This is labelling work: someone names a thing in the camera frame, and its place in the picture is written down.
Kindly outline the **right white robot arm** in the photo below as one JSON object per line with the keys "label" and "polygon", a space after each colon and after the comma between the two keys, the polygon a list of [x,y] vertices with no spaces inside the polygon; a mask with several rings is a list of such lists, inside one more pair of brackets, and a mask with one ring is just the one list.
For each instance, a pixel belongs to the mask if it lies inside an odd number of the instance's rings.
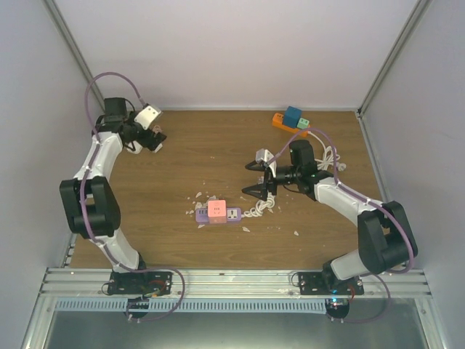
{"label": "right white robot arm", "polygon": [[324,264],[322,286],[338,294],[348,281],[371,273],[378,275],[402,263],[410,268],[418,247],[403,206],[365,197],[344,186],[333,174],[318,169],[313,148],[307,140],[288,145],[291,163],[279,167],[268,150],[256,152],[245,168],[263,174],[260,184],[243,188],[243,193],[264,201],[277,193],[278,186],[295,185],[300,194],[325,204],[357,228],[357,249]]}

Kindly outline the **pink cube adapter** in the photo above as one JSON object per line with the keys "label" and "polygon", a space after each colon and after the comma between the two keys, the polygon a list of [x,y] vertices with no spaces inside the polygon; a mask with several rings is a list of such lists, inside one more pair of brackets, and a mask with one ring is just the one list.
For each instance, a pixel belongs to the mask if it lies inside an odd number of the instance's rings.
{"label": "pink cube adapter", "polygon": [[207,216],[208,216],[210,224],[226,223],[227,222],[226,201],[222,199],[208,201]]}

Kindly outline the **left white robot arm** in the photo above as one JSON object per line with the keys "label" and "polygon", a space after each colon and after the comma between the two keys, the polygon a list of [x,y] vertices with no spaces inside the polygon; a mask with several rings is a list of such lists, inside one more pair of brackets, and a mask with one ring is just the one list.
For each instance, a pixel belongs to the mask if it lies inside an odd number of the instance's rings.
{"label": "left white robot arm", "polygon": [[121,230],[121,210],[110,176],[122,151],[159,151],[166,135],[156,130],[162,112],[150,104],[128,111],[122,97],[105,99],[105,112],[93,123],[92,144],[84,164],[70,180],[60,183],[60,195],[72,233],[92,242],[116,273],[127,273],[125,286],[133,293],[147,290],[150,277],[141,254]]}

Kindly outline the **purple power strip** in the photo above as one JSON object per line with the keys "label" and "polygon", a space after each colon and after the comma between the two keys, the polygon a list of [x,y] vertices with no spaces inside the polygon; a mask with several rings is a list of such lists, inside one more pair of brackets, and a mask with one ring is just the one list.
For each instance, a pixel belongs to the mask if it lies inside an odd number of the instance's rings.
{"label": "purple power strip", "polygon": [[225,224],[239,222],[242,219],[242,211],[238,207],[228,207],[219,214],[211,214],[207,208],[196,209],[195,221],[199,224]]}

